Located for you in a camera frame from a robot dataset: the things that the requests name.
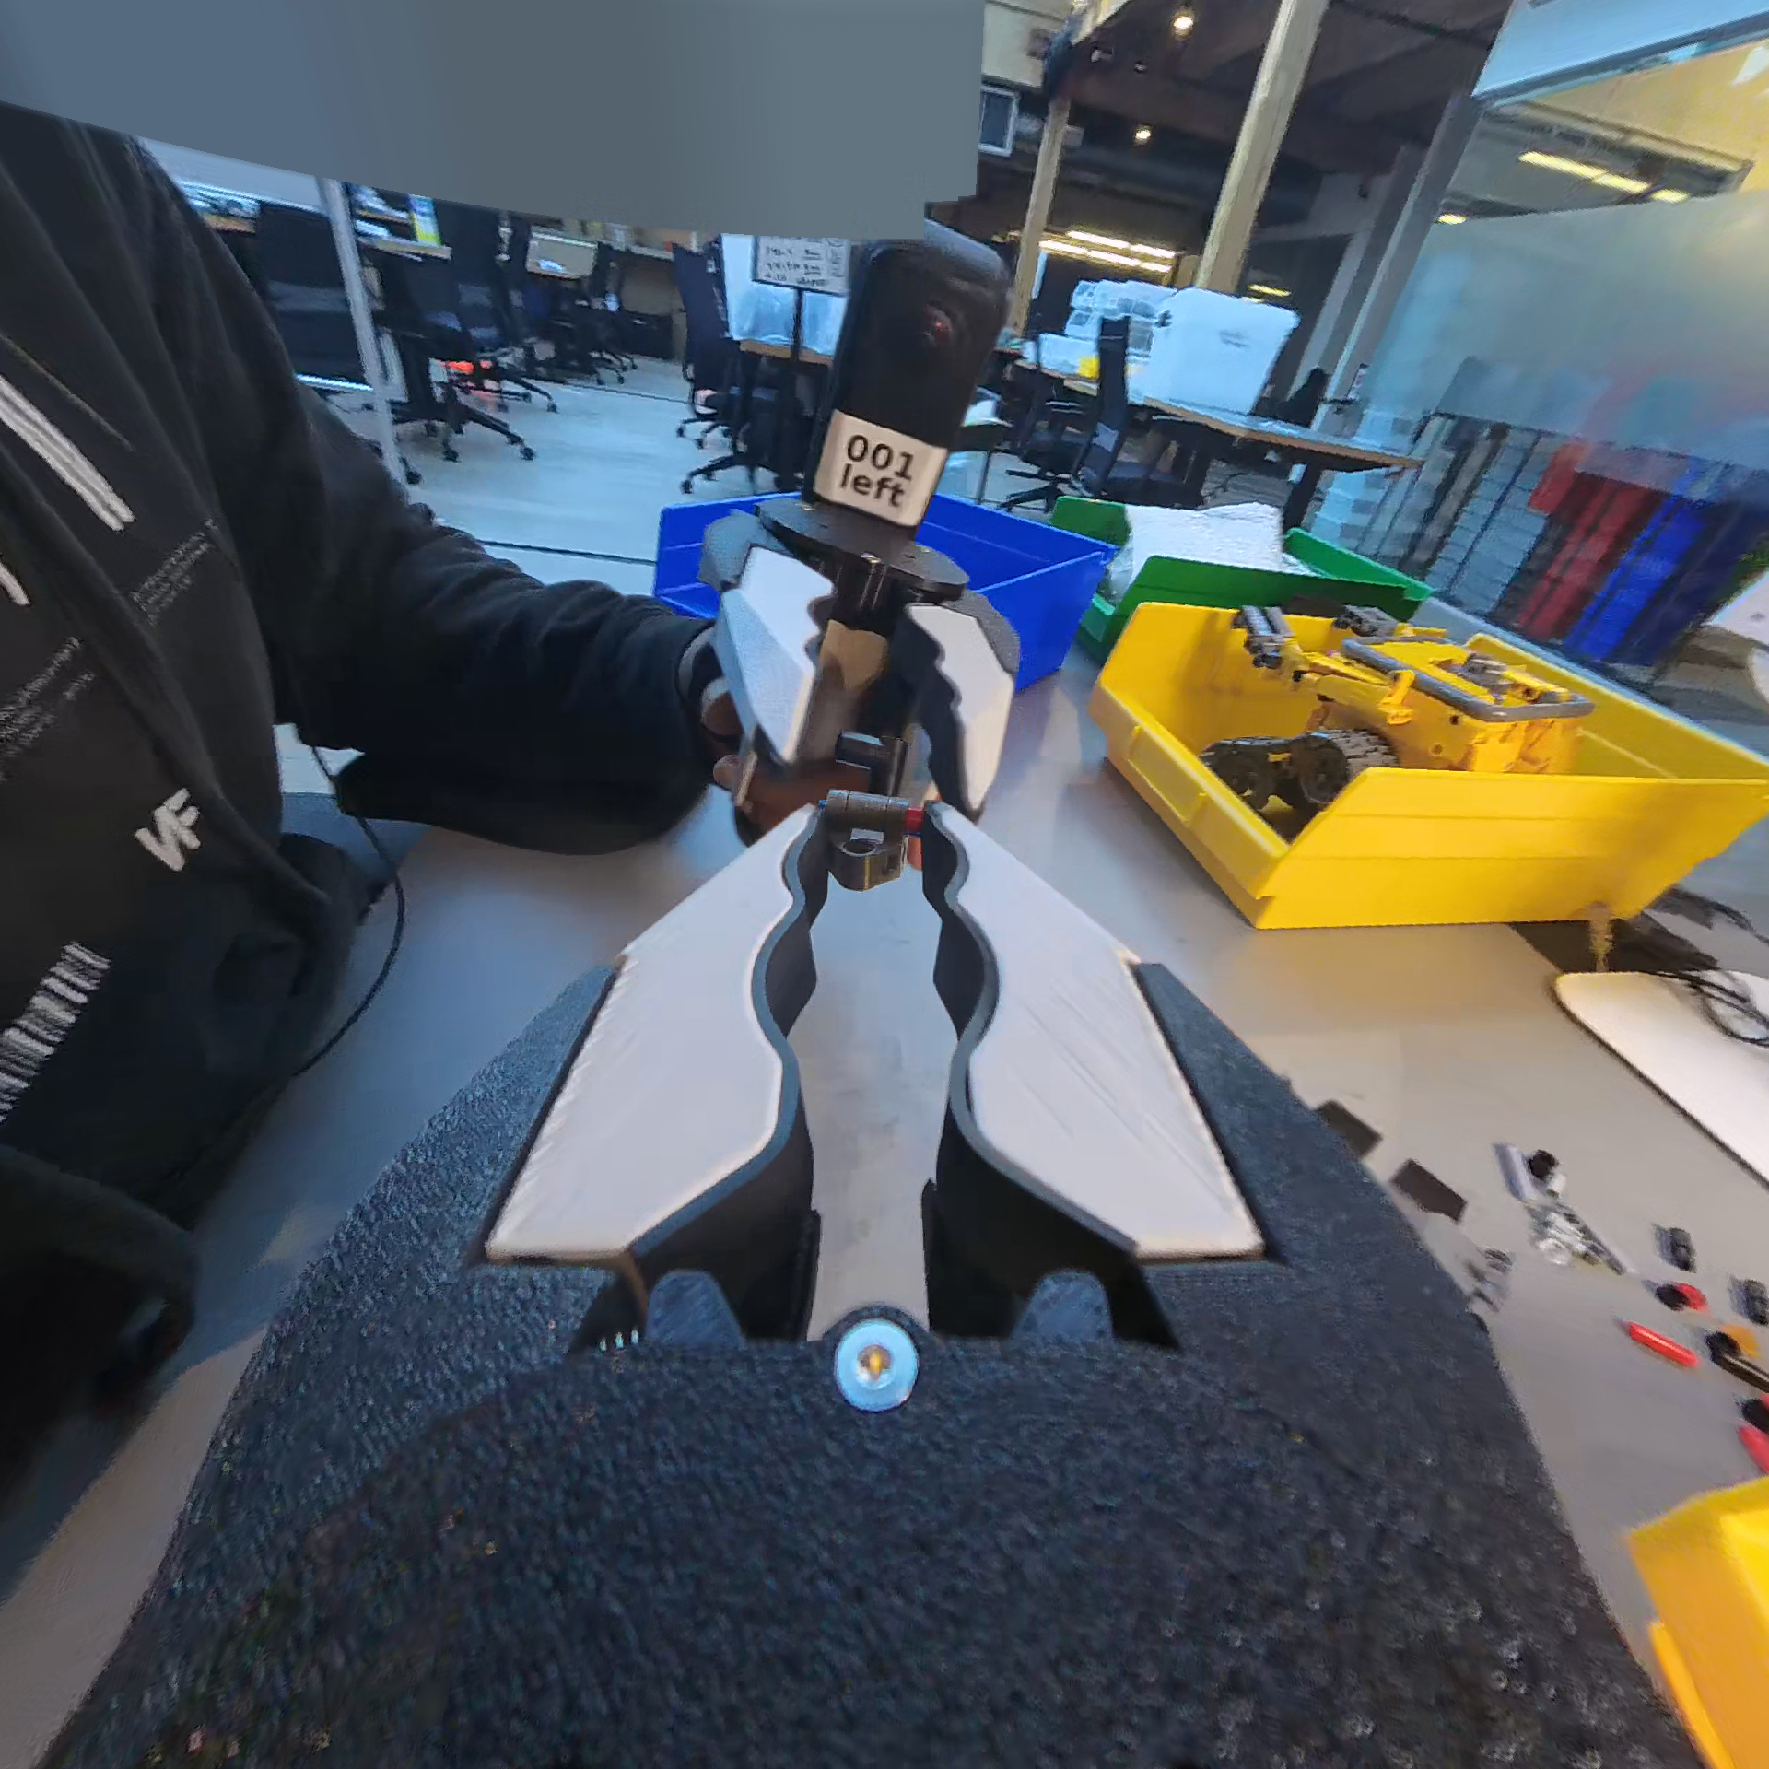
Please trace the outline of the person's left forearm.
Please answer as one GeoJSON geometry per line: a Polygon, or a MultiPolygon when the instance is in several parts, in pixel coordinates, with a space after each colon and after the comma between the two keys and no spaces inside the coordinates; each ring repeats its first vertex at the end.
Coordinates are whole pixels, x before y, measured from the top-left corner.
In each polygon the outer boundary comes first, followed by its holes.
{"type": "Polygon", "coordinates": [[[713,782],[705,627],[596,581],[530,579],[303,404],[254,595],[277,709],[354,754],[342,806],[561,856],[672,830],[713,782]]]}

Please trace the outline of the black office chair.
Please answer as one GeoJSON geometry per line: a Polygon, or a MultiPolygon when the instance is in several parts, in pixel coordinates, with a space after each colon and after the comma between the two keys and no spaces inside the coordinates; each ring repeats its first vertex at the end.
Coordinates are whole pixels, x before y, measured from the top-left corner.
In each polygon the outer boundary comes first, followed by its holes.
{"type": "Polygon", "coordinates": [[[1023,408],[1010,421],[1008,450],[1021,462],[1010,476],[1025,488],[1001,509],[1050,516],[1068,496],[1195,509],[1203,493],[1190,485],[1180,445],[1138,417],[1129,394],[1131,320],[1107,316],[1097,332],[1097,376],[1088,399],[1055,376],[1036,375],[1023,408]]]}
{"type": "Polygon", "coordinates": [[[405,400],[393,415],[438,442],[448,462],[457,462],[454,442],[468,427],[489,429],[519,460],[535,460],[521,433],[471,400],[473,392],[500,395],[507,384],[535,389],[515,368],[493,240],[462,237],[446,257],[397,250],[372,257],[382,287],[382,328],[405,376],[405,400]]]}
{"type": "Polygon", "coordinates": [[[688,495],[700,481],[743,470],[752,481],[771,476],[777,493],[797,493],[808,445],[797,366],[740,350],[726,328],[705,255],[674,246],[672,260],[687,328],[684,376],[690,394],[711,399],[711,429],[729,442],[721,457],[688,470],[679,491],[688,495]]]}

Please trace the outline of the red and blue parts drawers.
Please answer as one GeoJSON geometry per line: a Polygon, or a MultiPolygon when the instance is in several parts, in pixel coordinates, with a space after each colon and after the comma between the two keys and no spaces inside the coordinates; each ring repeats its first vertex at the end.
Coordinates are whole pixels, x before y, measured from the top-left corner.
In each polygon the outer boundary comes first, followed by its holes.
{"type": "Polygon", "coordinates": [[[1503,425],[1432,424],[1399,522],[1441,600],[1609,675],[1652,675],[1765,563],[1761,463],[1503,425]]]}

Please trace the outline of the grey desk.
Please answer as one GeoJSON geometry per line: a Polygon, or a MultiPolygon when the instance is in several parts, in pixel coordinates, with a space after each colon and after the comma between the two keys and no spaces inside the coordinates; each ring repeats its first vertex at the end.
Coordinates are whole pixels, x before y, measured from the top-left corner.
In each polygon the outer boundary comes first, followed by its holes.
{"type": "MultiPolygon", "coordinates": [[[[1254,932],[1103,762],[1090,669],[1019,700],[985,830],[1142,959],[1167,965],[1309,1103],[1382,1132],[1377,1177],[1416,1160],[1505,1246],[1494,1348],[1592,1579],[1646,1654],[1624,1530],[1746,1470],[1707,1374],[1622,1341],[1590,1273],[1545,1263],[1490,1143],[1551,1148],[1568,1192],[1650,1263],[1650,1227],[1761,1273],[1765,1192],[1556,1005],[1550,967],[1502,927],[1254,932]]],[[[136,1410],[58,1427],[4,1505],[4,1764],[36,1764],[158,1572],[268,1322],[341,1217],[428,1121],[586,968],[737,852],[721,803],[622,856],[530,856],[425,831],[405,863],[405,948],[355,1029],[266,1121],[196,1241],[198,1315],[136,1410]]],[[[911,1177],[933,1160],[951,1048],[917,890],[837,893],[823,981],[794,1042],[826,1216],[811,1327],[920,1273],[911,1177]]]]}

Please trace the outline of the clear plastic storage boxes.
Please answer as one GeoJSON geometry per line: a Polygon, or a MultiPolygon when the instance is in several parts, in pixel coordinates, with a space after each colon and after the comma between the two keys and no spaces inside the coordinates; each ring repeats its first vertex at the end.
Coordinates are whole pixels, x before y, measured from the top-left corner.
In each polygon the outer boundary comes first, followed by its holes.
{"type": "Polygon", "coordinates": [[[1146,281],[1085,281],[1061,337],[1077,364],[1097,355],[1098,328],[1127,322],[1125,384],[1132,404],[1213,407],[1249,413],[1265,392],[1296,314],[1258,297],[1146,281]]]}

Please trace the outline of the white rounded board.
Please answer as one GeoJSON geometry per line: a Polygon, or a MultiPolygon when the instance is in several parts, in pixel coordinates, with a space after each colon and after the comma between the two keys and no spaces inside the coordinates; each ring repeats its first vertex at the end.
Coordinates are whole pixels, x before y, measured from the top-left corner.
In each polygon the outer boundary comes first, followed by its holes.
{"type": "Polygon", "coordinates": [[[1767,1179],[1767,979],[1560,973],[1563,1011],[1758,1179],[1767,1179]]]}

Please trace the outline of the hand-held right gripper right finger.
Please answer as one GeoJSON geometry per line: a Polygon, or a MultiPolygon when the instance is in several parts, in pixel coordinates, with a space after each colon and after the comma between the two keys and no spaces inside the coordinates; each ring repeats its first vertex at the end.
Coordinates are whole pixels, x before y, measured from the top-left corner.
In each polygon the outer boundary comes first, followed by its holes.
{"type": "Polygon", "coordinates": [[[949,804],[920,824],[955,1033],[957,1179],[1109,1259],[1256,1258],[1264,1235],[1138,977],[1138,956],[949,804]]]}

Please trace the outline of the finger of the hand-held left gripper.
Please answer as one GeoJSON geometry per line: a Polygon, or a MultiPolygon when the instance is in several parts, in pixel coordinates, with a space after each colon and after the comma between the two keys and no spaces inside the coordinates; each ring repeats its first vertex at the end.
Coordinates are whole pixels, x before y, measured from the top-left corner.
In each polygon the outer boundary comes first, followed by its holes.
{"type": "Polygon", "coordinates": [[[711,548],[713,651],[738,746],[777,772],[831,765],[839,744],[818,651],[833,583],[766,543],[711,548]]]}
{"type": "Polygon", "coordinates": [[[937,796],[976,824],[997,779],[1019,639],[991,603],[924,603],[903,612],[903,681],[937,796]]]}

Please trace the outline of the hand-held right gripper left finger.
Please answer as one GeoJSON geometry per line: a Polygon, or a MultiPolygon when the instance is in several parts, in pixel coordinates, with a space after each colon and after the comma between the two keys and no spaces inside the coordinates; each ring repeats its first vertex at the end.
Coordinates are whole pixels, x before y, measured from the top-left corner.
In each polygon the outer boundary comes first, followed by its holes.
{"type": "Polygon", "coordinates": [[[823,906],[792,812],[620,952],[486,1235],[495,1263],[773,1266],[811,1212],[790,1029],[823,906]]]}

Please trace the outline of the scattered small building pieces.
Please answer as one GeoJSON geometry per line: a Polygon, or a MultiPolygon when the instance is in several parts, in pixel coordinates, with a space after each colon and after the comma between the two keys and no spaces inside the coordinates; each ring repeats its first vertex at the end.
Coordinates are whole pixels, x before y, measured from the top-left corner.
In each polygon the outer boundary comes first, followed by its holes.
{"type": "Polygon", "coordinates": [[[1498,1348],[1539,1437],[1583,1468],[1665,1468],[1691,1488],[1765,1479],[1765,1285],[1675,1206],[1624,1223],[1545,1148],[1499,1141],[1522,1244],[1498,1348]]]}

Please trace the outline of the blue-grey cloth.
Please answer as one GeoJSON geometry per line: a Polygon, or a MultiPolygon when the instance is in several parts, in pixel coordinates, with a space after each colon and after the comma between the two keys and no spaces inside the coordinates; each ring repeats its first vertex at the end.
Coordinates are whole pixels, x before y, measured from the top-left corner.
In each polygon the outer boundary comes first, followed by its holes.
{"type": "Polygon", "coordinates": [[[279,803],[279,851],[303,880],[362,919],[397,878],[428,830],[362,822],[321,792],[287,792],[279,803]]]}

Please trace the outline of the green storage bin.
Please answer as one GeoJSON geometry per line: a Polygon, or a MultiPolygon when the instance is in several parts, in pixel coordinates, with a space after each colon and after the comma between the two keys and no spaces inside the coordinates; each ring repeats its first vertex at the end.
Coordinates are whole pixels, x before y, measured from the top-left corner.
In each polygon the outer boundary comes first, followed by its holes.
{"type": "MultiPolygon", "coordinates": [[[[1064,496],[1052,509],[1052,526],[1103,542],[1111,561],[1125,542],[1122,504],[1064,496]]],[[[1274,607],[1339,608],[1346,604],[1372,607],[1406,621],[1429,595],[1429,587],[1406,573],[1380,564],[1346,545],[1315,536],[1307,528],[1290,528],[1286,552],[1301,571],[1279,573],[1247,566],[1176,564],[1148,566],[1122,600],[1107,600],[1098,586],[1090,608],[1079,618],[1077,644],[1093,657],[1106,659],[1115,646],[1131,615],[1143,604],[1182,604],[1229,608],[1274,607]]]]}

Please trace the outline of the blue storage bin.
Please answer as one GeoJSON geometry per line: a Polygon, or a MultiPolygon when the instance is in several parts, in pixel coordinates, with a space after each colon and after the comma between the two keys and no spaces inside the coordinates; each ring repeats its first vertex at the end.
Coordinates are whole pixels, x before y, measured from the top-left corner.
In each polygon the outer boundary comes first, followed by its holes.
{"type": "MultiPolygon", "coordinates": [[[[665,507],[655,530],[653,595],[676,612],[711,620],[716,589],[698,574],[705,530],[724,516],[786,502],[787,495],[775,493],[665,507]]],[[[1113,555],[1103,542],[942,493],[917,542],[959,564],[972,591],[1017,633],[1017,693],[1064,665],[1113,555]]]]}

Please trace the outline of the grey angular connector piece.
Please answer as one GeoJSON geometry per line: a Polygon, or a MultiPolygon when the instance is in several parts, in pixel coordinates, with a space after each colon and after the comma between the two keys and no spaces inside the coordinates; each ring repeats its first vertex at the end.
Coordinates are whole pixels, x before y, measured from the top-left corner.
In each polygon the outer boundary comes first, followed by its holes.
{"type": "Polygon", "coordinates": [[[833,789],[820,800],[820,830],[828,841],[831,880],[852,893],[895,883],[903,872],[911,841],[903,833],[903,812],[916,803],[873,798],[833,789]]]}

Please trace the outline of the bubble wrap sheet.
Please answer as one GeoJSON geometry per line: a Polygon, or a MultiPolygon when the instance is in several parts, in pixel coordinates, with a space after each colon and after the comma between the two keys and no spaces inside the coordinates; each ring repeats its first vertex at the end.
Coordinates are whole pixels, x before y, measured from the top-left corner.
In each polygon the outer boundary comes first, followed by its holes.
{"type": "Polygon", "coordinates": [[[1121,507],[1125,542],[1107,566],[1101,587],[1117,603],[1143,571],[1157,563],[1301,571],[1286,552],[1280,511],[1262,502],[1218,504],[1182,509],[1154,504],[1121,507]]]}

